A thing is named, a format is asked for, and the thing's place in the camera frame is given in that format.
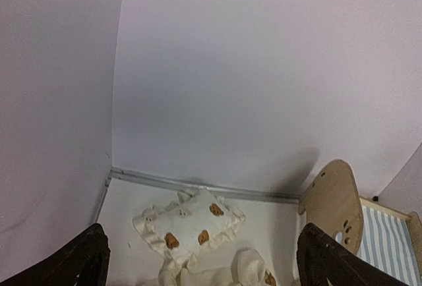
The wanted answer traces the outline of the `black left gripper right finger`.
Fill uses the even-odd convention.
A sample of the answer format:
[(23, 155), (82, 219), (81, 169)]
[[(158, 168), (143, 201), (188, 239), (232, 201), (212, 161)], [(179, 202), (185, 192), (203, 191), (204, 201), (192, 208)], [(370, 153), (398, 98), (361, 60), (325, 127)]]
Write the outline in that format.
[(297, 239), (297, 269), (302, 285), (404, 285), (363, 261), (313, 222)]

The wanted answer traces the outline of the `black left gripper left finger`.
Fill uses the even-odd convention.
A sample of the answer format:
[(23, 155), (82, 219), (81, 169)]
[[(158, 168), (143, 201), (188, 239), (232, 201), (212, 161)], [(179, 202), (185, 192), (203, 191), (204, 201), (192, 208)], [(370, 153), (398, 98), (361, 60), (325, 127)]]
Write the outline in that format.
[(108, 237), (94, 223), (46, 259), (4, 280), (2, 285), (105, 285)]

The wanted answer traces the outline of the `large bear print cushion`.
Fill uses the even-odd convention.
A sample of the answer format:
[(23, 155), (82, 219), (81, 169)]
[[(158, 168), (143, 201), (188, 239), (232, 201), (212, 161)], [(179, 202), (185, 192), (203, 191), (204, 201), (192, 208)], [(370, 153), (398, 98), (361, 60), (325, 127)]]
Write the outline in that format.
[(216, 259), (201, 258), (185, 264), (179, 272), (162, 269), (158, 285), (276, 285), (259, 252), (253, 248), (238, 250), (230, 265), (220, 266)]

